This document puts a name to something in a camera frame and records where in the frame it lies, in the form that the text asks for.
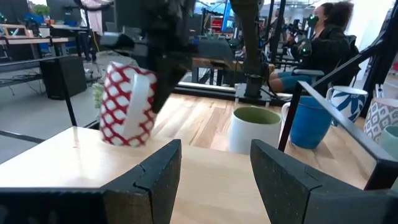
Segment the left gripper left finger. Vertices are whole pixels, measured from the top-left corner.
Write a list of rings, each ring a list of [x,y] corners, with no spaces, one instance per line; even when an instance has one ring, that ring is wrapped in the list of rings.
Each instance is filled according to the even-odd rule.
[[[174,139],[104,185],[107,224],[170,224],[181,159],[181,140]]]

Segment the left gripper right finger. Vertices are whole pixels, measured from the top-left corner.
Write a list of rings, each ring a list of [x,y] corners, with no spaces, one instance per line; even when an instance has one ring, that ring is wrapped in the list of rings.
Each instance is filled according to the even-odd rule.
[[[367,224],[358,188],[258,139],[250,159],[271,224]]]

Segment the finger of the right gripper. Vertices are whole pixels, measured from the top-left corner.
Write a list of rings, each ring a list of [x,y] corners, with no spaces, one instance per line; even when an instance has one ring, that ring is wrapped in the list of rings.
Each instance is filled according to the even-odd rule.
[[[174,88],[191,68],[192,58],[186,55],[155,56],[152,68],[157,78],[152,103],[154,113],[162,109]]]

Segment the white mug red lattice pattern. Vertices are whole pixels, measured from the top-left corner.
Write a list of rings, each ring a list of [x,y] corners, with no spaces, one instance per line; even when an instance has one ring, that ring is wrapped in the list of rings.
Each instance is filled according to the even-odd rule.
[[[114,146],[146,144],[157,117],[152,111],[156,85],[157,77],[150,70],[109,63],[99,117],[102,141]]]

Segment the white mug green inside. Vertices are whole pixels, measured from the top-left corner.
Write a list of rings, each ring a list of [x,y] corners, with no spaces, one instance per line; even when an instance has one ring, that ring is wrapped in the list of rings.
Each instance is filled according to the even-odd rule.
[[[277,148],[282,119],[271,110],[244,106],[234,110],[228,136],[228,151],[250,154],[251,141],[259,139]]]

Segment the plain blue mug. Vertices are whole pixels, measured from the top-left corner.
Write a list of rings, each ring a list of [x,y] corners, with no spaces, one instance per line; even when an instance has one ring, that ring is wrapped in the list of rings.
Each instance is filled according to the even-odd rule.
[[[290,130],[292,144],[315,149],[326,136],[331,119],[329,112],[314,97],[301,96]]]

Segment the small artificial potted plant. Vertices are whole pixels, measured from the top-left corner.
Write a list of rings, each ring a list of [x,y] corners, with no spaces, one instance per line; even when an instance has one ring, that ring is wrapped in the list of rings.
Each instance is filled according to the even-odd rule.
[[[94,83],[93,87],[93,99],[94,99],[94,107],[96,109],[100,109],[102,104],[102,97],[104,92],[104,86],[100,83]]]

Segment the white mug navy leaf print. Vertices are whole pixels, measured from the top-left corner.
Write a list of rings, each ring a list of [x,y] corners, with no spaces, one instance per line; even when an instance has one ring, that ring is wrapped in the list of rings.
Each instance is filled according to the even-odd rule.
[[[352,123],[359,117],[368,92],[349,86],[333,86],[326,93],[326,99]]]

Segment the mint green mug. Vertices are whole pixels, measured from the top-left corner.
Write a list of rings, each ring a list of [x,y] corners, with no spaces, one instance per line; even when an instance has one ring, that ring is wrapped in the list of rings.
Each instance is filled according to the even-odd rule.
[[[379,145],[398,160],[398,126],[390,125],[385,127],[381,133]]]

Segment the grey diamond pattern mug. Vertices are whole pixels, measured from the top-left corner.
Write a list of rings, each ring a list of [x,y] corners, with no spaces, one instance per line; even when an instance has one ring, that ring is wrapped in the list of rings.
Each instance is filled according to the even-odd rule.
[[[390,125],[398,125],[398,100],[373,98],[364,124],[364,133],[374,142],[379,142],[383,130]]]

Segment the wooden workbench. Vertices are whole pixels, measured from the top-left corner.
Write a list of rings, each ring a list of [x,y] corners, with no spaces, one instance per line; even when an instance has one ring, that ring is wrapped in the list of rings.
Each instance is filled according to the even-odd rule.
[[[246,83],[248,75],[242,60],[231,63],[210,58],[192,60],[192,83],[234,87],[236,83]]]

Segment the dark computer monitor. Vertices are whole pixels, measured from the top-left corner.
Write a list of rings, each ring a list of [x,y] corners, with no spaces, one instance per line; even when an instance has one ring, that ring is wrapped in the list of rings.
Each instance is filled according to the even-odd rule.
[[[46,0],[51,19],[81,22],[80,8],[74,0]]]

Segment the black cabinet box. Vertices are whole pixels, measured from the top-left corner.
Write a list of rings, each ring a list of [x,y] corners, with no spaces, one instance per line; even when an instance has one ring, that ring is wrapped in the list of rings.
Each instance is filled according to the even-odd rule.
[[[51,100],[64,100],[62,78],[65,81],[69,96],[86,91],[86,78],[83,59],[67,56],[40,62],[40,70],[47,97]]]

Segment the black office chair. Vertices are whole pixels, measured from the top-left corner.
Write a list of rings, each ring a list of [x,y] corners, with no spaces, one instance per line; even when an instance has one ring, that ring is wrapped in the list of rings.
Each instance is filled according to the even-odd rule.
[[[334,68],[337,69],[338,67],[342,66],[344,63],[352,59],[353,57],[357,56],[359,54],[358,48],[355,45],[356,43],[356,36],[355,35],[349,35],[348,40],[350,43],[350,53],[347,57],[344,59],[341,59],[337,64],[336,67]],[[360,67],[358,65],[352,65],[350,66],[349,70],[345,71],[343,75],[340,75],[339,78],[333,78],[327,85],[317,87],[316,91],[319,92],[322,96],[326,96],[326,92],[330,87],[333,86],[349,86],[352,81],[356,80],[356,76],[358,72],[360,71]],[[304,69],[293,69],[292,75],[307,75],[311,78],[311,84],[315,83],[319,79],[321,79],[323,76],[325,76],[325,73],[321,70],[304,70]]]

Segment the green leafy office plant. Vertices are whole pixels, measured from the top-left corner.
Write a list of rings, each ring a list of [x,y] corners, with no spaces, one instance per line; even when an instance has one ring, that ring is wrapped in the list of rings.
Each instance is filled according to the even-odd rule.
[[[32,6],[32,12],[38,16],[48,16],[50,14],[49,7],[45,4],[34,4]]]

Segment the light wooden desk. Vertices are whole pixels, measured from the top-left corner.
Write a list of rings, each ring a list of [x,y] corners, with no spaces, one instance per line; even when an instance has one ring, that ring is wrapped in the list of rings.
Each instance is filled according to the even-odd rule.
[[[30,45],[35,59],[42,58],[40,44],[47,44],[52,56],[66,54],[65,44],[74,41],[73,37],[34,37],[24,25],[0,24],[0,58],[12,61],[9,48],[12,45]]]

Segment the person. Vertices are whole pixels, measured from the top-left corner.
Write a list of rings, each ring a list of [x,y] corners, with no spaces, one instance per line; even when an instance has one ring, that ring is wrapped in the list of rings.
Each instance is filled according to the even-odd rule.
[[[318,18],[310,39],[311,54],[304,70],[321,70],[325,75],[333,71],[340,60],[346,59],[351,51],[346,26],[351,18],[354,4],[348,1],[324,3],[313,14]],[[292,72],[273,72],[268,86],[275,92],[287,93],[295,89],[296,82],[312,82],[309,75],[294,75]]]

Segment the wooden shelf black metal frame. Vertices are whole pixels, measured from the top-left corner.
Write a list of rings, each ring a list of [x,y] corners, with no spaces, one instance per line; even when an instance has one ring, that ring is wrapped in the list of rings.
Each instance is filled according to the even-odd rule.
[[[334,117],[376,161],[358,206],[367,224],[398,224],[398,161],[368,138],[306,83],[300,87]],[[284,152],[297,100],[282,121]],[[94,129],[73,127],[0,164],[0,224],[107,224],[104,185],[172,141],[145,146],[106,144]],[[182,146],[180,180],[170,224],[271,224],[254,178],[250,154]]]

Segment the black aluminium rig frame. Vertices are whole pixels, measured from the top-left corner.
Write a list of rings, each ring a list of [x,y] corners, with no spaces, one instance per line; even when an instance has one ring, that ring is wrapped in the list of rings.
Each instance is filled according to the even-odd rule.
[[[114,0],[111,2],[97,3],[97,5],[89,6],[81,0],[74,0],[75,4],[85,11],[103,11],[105,9],[114,6]],[[233,9],[236,11],[236,14],[241,20],[243,27],[243,38],[245,41],[251,41],[250,43],[246,43],[246,59],[243,63],[244,70],[250,75],[260,75],[260,72],[265,71],[263,68],[264,59],[260,56],[260,51],[256,47],[250,47],[249,44],[258,44],[259,42],[259,34],[258,28],[255,28],[255,20],[259,10],[258,0],[232,0]],[[348,62],[344,63],[342,66],[335,69],[335,71],[331,72],[331,75],[326,75],[326,78],[321,78],[321,81],[316,81],[313,84],[314,89],[317,87],[321,87],[326,85],[326,81],[331,81],[333,78],[339,78],[343,72],[349,70],[349,67],[352,65],[359,65],[360,62],[365,61],[372,56],[381,59],[392,59],[392,55],[387,56],[387,50],[394,53],[398,50],[398,45],[396,44],[393,47],[393,31],[392,26],[393,23],[398,24],[398,3],[394,5],[394,14],[391,16],[391,20],[387,25],[386,31],[375,39],[375,41],[366,49],[362,50],[357,54],[357,56],[350,59]],[[228,43],[226,41],[221,40],[199,40],[194,39],[193,36],[190,36],[190,40],[197,45],[198,50],[192,57],[193,58],[210,58],[217,60],[224,60],[225,62],[231,63],[234,60],[233,52],[228,47]],[[381,61],[376,61],[376,68],[382,68]],[[152,71],[153,67],[143,67],[146,70]]]

